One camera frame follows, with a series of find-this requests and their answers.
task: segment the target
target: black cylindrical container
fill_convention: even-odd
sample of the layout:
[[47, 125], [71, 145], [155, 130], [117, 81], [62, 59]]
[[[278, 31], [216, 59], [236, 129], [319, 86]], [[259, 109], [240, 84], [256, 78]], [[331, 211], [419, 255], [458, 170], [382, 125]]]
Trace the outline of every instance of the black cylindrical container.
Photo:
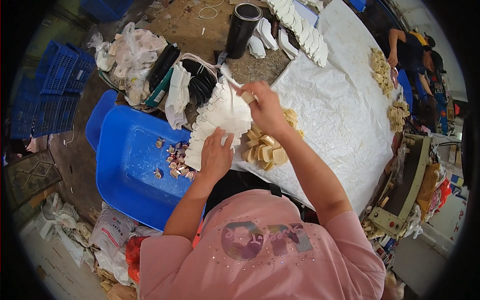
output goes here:
[[243, 56], [248, 39], [261, 18], [262, 10], [255, 4], [242, 2], [235, 5], [225, 47], [228, 58], [236, 60]]

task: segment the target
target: dark blue shirt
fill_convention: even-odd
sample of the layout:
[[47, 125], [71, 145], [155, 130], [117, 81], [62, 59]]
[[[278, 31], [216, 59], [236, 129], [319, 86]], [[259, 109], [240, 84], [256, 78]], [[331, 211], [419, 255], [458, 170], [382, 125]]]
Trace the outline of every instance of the dark blue shirt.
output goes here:
[[425, 73], [426, 67], [423, 65], [422, 61], [423, 45], [413, 34], [405, 32], [405, 42], [402, 42], [401, 40], [397, 41], [396, 55], [398, 58], [397, 69], [421, 74]]

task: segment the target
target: black bag strap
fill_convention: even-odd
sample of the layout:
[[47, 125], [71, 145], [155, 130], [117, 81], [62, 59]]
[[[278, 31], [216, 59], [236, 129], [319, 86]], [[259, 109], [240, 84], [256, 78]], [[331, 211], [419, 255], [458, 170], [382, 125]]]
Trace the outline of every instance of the black bag strap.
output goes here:
[[270, 185], [270, 192], [272, 193], [273, 196], [277, 196], [277, 197], [282, 196], [282, 190], [278, 185], [273, 183], [269, 183], [269, 185]]

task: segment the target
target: woman's right hand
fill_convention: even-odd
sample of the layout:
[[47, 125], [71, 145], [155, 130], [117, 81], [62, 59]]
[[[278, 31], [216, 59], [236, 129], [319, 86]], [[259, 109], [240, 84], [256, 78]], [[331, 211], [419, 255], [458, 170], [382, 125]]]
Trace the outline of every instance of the woman's right hand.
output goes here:
[[261, 130], [278, 140], [282, 133], [291, 128], [283, 115], [277, 93], [270, 89], [266, 81], [247, 83], [237, 94], [240, 96], [243, 91], [254, 94], [258, 99], [249, 105], [253, 121]]

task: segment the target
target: woman's left hand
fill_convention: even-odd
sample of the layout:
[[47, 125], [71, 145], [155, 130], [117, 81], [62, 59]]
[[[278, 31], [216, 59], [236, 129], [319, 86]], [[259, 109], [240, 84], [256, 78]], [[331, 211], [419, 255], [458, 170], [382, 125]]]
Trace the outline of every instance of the woman's left hand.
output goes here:
[[225, 130], [217, 127], [212, 135], [207, 137], [202, 149], [202, 169], [198, 173], [207, 182], [215, 185], [232, 166], [233, 150], [230, 149], [233, 142], [233, 133], [230, 133], [222, 146], [222, 136]]

